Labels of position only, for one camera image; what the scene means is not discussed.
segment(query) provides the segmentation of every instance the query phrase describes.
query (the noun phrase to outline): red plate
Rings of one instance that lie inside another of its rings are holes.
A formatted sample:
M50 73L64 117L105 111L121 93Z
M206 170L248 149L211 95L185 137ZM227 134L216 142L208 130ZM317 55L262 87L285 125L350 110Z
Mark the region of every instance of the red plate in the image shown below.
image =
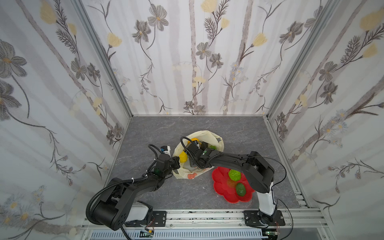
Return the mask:
M239 201L249 202L252 199L252 193L255 190L251 188L244 174L241 174L241 179L239 181L234 182L228 176L229 171L230 169L225 167L217 167L213 170L212 179L214 180L215 192L223 196L227 202L232 204L238 203ZM244 184L245 190L247 191L243 197L236 193L235 187L238 183Z

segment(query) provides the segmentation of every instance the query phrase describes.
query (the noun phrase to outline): white plastic bag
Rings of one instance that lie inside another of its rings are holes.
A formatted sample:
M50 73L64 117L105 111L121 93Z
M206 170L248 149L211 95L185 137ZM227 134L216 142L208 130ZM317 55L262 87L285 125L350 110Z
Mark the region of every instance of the white plastic bag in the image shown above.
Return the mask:
M208 130L194 132L188 135L187 138L189 139L197 138L199 141L206 142L213 146L216 146L217 150L220 152L224 151L223 139L219 135L214 134L213 132L210 132ZM185 146L187 146L188 140L183 139L183 143ZM184 150L183 146L181 145L181 143L179 143L175 148L173 156L179 156L183 150ZM211 168L206 168L206 169L200 169L197 167L193 168L190 166L189 159L188 159L186 162L180 163L180 168L176 171L173 171L173 175L177 179L193 179L209 171L210 169Z

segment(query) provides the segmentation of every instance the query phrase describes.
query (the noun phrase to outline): green lime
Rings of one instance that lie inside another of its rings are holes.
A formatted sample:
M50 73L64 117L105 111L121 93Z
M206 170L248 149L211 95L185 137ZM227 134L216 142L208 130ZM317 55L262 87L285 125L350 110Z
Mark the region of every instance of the green lime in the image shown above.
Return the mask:
M247 191L245 190L245 186L244 186L244 184L242 184L242 183L238 183L238 184L236 185L236 193L237 193L237 195L239 195L240 197L244 197L244 196L245 196L245 194L247 193Z
M228 176L229 178L232 180L232 181L239 181L240 178L241 178L241 173L239 171L236 171L236 170L230 170L228 172Z

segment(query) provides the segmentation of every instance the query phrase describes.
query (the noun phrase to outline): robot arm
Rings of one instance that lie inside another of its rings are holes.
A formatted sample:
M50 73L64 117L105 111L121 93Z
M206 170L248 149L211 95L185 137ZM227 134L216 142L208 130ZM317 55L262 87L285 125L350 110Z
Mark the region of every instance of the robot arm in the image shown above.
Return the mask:
M273 222L277 208L271 191L274 169L270 164L254 151L243 155L230 154L208 149L207 146L207 143L202 142L201 145L191 143L188 148L184 148L192 161L201 168L221 166L244 173L250 186L257 191L260 222L265 225ZM179 157L160 154L153 171L144 174L140 180L132 182L112 179L108 187L99 191L89 202L86 211L88 220L94 224L106 225L112 230L119 229L126 222L135 197L159 189L166 176L178 168Z

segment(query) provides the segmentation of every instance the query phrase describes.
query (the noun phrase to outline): yellow fruit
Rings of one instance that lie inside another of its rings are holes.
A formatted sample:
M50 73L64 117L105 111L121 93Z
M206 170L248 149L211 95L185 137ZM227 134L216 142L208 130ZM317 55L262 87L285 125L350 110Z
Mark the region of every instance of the yellow fruit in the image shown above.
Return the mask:
M180 163L183 163L183 162L186 162L186 161L187 161L188 156L187 156L187 154L183 151L183 152L180 153L179 158L180 158Z

